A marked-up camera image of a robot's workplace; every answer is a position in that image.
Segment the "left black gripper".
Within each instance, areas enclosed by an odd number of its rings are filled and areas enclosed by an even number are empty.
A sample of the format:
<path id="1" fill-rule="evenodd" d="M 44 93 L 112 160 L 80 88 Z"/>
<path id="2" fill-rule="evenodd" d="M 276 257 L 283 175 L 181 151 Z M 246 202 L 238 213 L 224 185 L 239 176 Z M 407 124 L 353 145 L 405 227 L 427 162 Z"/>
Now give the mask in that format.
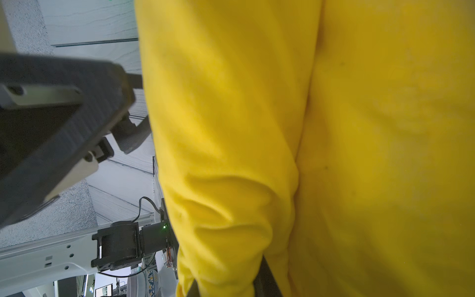
<path id="1" fill-rule="evenodd" d="M 129 119 L 142 76 L 110 61 L 1 53 L 1 226 L 18 223 L 80 179 L 113 135 L 135 151 L 151 133 Z"/>

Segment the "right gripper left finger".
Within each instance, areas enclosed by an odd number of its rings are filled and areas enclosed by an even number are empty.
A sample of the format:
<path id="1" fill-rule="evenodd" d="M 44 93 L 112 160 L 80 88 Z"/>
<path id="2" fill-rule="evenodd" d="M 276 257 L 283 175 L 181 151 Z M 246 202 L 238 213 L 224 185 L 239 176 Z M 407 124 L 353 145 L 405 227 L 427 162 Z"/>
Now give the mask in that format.
<path id="1" fill-rule="evenodd" d="M 199 292 L 199 286 L 196 282 L 196 280 L 193 281 L 189 291 L 188 291 L 188 294 L 187 294 L 187 297 L 200 297 L 200 292 Z"/>

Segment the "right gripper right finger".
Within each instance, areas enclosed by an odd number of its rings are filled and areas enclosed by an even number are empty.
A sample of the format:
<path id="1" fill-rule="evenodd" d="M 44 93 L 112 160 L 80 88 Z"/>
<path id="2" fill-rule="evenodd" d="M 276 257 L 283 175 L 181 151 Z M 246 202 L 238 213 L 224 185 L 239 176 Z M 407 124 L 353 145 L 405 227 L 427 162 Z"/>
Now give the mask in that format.
<path id="1" fill-rule="evenodd" d="M 272 271 L 263 257 L 259 272 L 253 282 L 255 297 L 283 297 Z"/>

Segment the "yellow shorts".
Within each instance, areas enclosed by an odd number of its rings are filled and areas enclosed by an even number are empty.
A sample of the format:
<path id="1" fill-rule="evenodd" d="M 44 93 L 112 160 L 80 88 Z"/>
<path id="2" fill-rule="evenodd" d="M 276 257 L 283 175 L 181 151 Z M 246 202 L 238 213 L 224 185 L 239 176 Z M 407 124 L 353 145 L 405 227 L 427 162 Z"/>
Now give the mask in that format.
<path id="1" fill-rule="evenodd" d="M 475 294 L 473 1 L 136 1 L 176 295 Z"/>

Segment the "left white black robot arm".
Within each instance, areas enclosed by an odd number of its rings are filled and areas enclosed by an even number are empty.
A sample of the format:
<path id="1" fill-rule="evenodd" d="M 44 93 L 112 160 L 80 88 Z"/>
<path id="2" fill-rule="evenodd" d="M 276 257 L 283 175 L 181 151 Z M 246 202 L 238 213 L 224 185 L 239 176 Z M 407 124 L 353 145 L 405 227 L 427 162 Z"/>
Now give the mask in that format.
<path id="1" fill-rule="evenodd" d="M 129 154 L 150 136 L 131 121 L 139 74 L 109 61 L 1 53 L 1 226 L 26 221 L 95 173 L 114 150 Z M 178 242 L 166 207 L 159 222 L 116 222 L 83 235 L 1 253 L 1 295 L 64 278 L 136 267 L 155 252 L 175 267 Z"/>

